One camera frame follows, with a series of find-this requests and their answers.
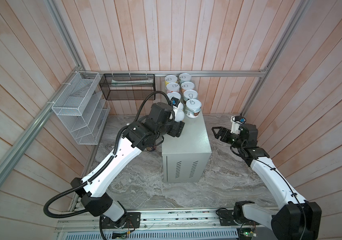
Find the pink can pull-tab lid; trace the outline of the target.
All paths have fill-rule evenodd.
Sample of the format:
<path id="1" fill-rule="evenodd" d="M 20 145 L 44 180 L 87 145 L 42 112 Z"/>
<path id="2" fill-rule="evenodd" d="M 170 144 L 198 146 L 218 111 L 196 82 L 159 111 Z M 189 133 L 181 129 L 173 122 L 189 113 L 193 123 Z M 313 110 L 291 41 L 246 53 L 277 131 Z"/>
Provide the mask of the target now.
<path id="1" fill-rule="evenodd" d="M 180 85 L 178 83 L 169 83 L 166 85 L 166 91 L 167 93 L 172 93 L 172 92 L 179 93 Z"/>

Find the yellow can pull-tab lid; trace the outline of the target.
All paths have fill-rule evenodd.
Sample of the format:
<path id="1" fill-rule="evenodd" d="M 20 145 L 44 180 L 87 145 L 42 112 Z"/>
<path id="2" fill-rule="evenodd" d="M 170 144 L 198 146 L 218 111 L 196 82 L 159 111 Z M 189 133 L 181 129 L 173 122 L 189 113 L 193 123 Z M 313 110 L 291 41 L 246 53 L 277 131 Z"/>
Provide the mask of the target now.
<path id="1" fill-rule="evenodd" d="M 175 75 L 167 75 L 164 77 L 164 82 L 165 85 L 167 86 L 168 84 L 173 84 L 178 82 L 178 77 Z"/>

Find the orange can pull-tab lid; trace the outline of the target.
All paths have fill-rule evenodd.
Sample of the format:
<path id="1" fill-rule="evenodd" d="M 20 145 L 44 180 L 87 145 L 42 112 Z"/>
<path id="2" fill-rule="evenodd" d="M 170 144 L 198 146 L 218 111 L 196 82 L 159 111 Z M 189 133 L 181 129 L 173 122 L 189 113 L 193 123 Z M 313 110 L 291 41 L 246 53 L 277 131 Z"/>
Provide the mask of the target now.
<path id="1" fill-rule="evenodd" d="M 194 90 L 195 89 L 195 84 L 193 82 L 183 82 L 181 83 L 181 91 L 184 93 L 187 90 Z"/>

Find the green white can pull-tab lid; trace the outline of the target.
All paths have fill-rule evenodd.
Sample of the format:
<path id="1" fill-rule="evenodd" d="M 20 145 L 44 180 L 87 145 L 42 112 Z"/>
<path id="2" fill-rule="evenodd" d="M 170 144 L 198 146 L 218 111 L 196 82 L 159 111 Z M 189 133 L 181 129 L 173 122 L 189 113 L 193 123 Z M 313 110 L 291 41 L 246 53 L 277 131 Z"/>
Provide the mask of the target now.
<path id="1" fill-rule="evenodd" d="M 182 73 L 179 75 L 179 83 L 182 84 L 184 82 L 190 82 L 192 80 L 192 76 L 188 73 Z"/>

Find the tall can white plastic lid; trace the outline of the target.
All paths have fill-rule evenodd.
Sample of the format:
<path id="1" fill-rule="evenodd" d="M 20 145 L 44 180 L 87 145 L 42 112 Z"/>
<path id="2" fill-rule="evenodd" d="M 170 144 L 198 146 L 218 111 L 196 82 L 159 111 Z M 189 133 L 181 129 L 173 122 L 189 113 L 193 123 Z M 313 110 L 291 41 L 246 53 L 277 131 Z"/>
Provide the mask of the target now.
<path id="1" fill-rule="evenodd" d="M 183 103 L 179 103 L 178 106 L 173 106 L 174 112 L 175 112 L 175 121 L 181 122 L 185 118 L 184 113 L 184 105 Z"/>

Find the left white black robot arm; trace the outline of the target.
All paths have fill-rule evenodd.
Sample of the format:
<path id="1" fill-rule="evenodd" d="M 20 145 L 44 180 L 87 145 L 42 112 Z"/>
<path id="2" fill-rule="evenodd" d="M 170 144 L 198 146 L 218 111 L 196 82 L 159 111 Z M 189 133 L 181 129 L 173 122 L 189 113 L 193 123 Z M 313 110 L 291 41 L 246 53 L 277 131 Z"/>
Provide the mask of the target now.
<path id="1" fill-rule="evenodd" d="M 159 138 L 180 137 L 184 117 L 182 103 L 178 106 L 156 103 L 149 115 L 124 127 L 117 136 L 117 147 L 90 174 L 71 181 L 85 210 L 95 217 L 104 215 L 117 224 L 123 223 L 126 210 L 107 194 L 107 188 L 131 160 L 155 146 Z"/>

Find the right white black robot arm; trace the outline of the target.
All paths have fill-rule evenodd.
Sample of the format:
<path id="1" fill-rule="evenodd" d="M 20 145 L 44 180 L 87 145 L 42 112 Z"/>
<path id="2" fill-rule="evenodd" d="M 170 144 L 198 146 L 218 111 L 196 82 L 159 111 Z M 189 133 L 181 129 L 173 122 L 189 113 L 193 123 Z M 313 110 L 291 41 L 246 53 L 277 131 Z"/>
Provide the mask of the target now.
<path id="1" fill-rule="evenodd" d="M 274 197 L 278 210 L 272 211 L 252 201 L 237 202 L 234 220 L 243 225 L 253 221 L 269 228 L 278 240 L 316 240 L 322 210 L 299 194 L 274 165 L 269 154 L 258 146 L 255 125 L 236 122 L 237 129 L 213 127 L 216 139 L 230 145 L 231 151 L 261 178 Z"/>

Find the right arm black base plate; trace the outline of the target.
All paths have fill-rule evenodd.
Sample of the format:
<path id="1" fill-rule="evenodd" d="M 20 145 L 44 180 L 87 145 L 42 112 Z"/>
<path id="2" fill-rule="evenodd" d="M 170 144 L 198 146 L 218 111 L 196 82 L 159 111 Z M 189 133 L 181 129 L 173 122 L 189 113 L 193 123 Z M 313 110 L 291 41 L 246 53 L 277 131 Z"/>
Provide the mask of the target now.
<path id="1" fill-rule="evenodd" d="M 220 209 L 216 210 L 216 214 L 219 217 L 220 225 L 222 227 L 239 226 L 239 224 L 235 221 L 233 210 L 228 210 L 226 208 L 220 208 Z"/>

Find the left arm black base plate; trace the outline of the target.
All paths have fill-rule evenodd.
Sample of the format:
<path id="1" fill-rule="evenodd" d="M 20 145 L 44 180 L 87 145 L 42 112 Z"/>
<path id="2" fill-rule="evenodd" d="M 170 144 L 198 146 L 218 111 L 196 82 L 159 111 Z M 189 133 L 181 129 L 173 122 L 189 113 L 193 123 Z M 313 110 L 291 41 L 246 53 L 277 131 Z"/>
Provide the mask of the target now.
<path id="1" fill-rule="evenodd" d="M 140 212 L 128 212 L 122 216 L 118 222 L 112 221 L 107 216 L 102 215 L 99 226 L 102 229 L 138 229 L 140 226 Z"/>

